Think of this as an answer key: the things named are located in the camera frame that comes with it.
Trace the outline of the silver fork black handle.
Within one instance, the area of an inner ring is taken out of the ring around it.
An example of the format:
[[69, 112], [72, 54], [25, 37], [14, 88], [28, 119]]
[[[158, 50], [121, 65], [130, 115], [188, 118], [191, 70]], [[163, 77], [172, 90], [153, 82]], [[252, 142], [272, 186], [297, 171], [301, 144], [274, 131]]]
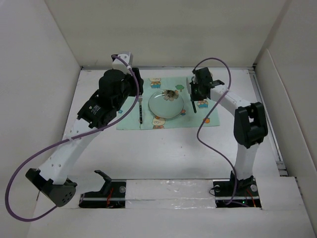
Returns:
[[139, 96], [138, 102], [139, 102], [139, 123], [143, 124], [143, 112], [142, 112], [142, 95]]

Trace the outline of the black handled table knife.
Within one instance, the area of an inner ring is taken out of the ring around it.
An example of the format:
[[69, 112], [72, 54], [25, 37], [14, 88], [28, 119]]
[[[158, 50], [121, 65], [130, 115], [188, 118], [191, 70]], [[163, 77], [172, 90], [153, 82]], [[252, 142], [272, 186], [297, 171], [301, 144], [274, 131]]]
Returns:
[[188, 93], [190, 95], [190, 101], [191, 101], [191, 104], [192, 104], [192, 107], [193, 107], [193, 111], [196, 114], [197, 110], [196, 110], [196, 106], [195, 106], [195, 101], [192, 99], [191, 84], [190, 84], [190, 81], [189, 81], [188, 77], [186, 78], [186, 87], [187, 87], [187, 91], [188, 91]]

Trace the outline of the green cartoon print cloth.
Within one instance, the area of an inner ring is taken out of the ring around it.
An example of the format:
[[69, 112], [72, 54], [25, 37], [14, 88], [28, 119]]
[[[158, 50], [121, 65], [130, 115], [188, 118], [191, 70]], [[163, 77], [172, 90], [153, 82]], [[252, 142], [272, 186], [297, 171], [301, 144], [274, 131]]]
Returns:
[[[116, 126], [118, 130], [147, 130], [147, 129], [168, 129], [181, 127], [199, 127], [203, 120], [204, 126], [219, 126], [220, 121], [217, 111], [210, 116], [207, 113], [214, 106], [215, 102], [209, 99], [195, 102], [197, 113], [193, 111], [190, 95], [186, 87], [186, 78], [191, 76], [145, 78], [143, 85], [143, 124], [139, 123], [139, 102], [133, 110]], [[149, 98], [157, 91], [176, 91], [184, 100], [184, 109], [179, 115], [171, 119], [164, 119], [155, 116], [149, 109]]]

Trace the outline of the green floral plate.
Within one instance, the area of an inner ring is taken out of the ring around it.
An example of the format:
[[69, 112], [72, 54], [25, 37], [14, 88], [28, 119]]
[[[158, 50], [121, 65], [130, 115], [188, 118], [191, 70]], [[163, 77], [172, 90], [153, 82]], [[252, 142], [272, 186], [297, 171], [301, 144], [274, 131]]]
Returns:
[[159, 118], [171, 119], [184, 109], [184, 100], [176, 91], [160, 90], [149, 98], [149, 109]]

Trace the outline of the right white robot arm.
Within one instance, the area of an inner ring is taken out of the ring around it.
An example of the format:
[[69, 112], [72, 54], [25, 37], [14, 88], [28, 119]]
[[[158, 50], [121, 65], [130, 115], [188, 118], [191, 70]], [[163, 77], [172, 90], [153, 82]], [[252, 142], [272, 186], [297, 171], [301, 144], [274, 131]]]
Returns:
[[211, 99], [234, 117], [233, 135], [238, 144], [229, 189], [241, 195], [253, 180], [253, 165], [259, 145], [268, 134], [264, 106], [242, 99], [220, 80], [213, 80], [208, 68], [193, 70], [194, 76], [187, 84], [192, 102]]

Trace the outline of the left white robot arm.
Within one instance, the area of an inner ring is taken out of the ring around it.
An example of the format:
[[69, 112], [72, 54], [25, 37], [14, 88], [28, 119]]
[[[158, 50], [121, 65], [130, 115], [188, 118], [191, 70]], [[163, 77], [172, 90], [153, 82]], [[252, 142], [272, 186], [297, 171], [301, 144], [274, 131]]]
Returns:
[[110, 127], [128, 97], [143, 93], [144, 81], [136, 67], [107, 70], [99, 87], [82, 106], [70, 132], [52, 145], [56, 150], [37, 169], [29, 169], [26, 178], [56, 207], [65, 206], [75, 194], [109, 194], [112, 179], [100, 170], [88, 177], [71, 176], [70, 171], [88, 145]]

